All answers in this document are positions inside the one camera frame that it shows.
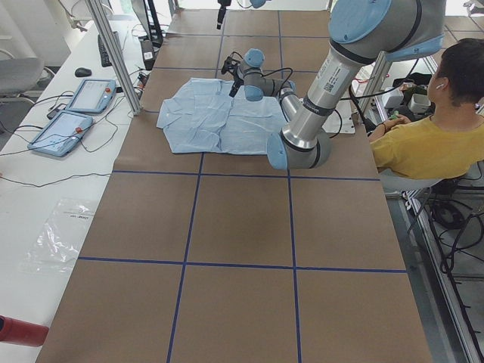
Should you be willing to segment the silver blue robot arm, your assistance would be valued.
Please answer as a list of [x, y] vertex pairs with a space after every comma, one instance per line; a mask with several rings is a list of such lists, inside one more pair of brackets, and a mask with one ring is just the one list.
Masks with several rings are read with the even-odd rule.
[[[216, 29], [221, 29], [227, 7], [231, 5], [231, 0], [218, 0], [217, 2], [219, 4], [219, 12], [217, 14]], [[266, 0], [250, 0], [250, 5], [253, 8], [261, 8], [266, 2]]]
[[430, 56], [442, 46], [444, 1], [338, 1], [329, 22], [330, 50], [306, 96], [262, 73], [264, 54], [251, 48], [241, 60], [227, 57], [223, 73], [234, 77], [230, 95], [244, 90], [249, 101], [276, 97], [288, 121], [268, 137], [266, 153], [274, 169], [312, 169], [330, 155], [326, 119], [359, 70], [385, 52], [389, 62]]

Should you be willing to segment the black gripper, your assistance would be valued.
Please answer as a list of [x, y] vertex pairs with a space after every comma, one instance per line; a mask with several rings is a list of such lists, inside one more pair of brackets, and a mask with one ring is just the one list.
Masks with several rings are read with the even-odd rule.
[[216, 29], [221, 29], [225, 19], [227, 7], [230, 6], [230, 0], [218, 0], [217, 2], [219, 4], [219, 11], [216, 21]]
[[240, 87], [244, 84], [243, 78], [239, 75], [239, 68], [241, 65], [241, 61], [236, 60], [233, 54], [234, 53], [226, 57], [221, 68], [222, 75], [226, 73], [230, 73], [233, 77], [233, 84], [229, 92], [230, 95], [236, 95]]

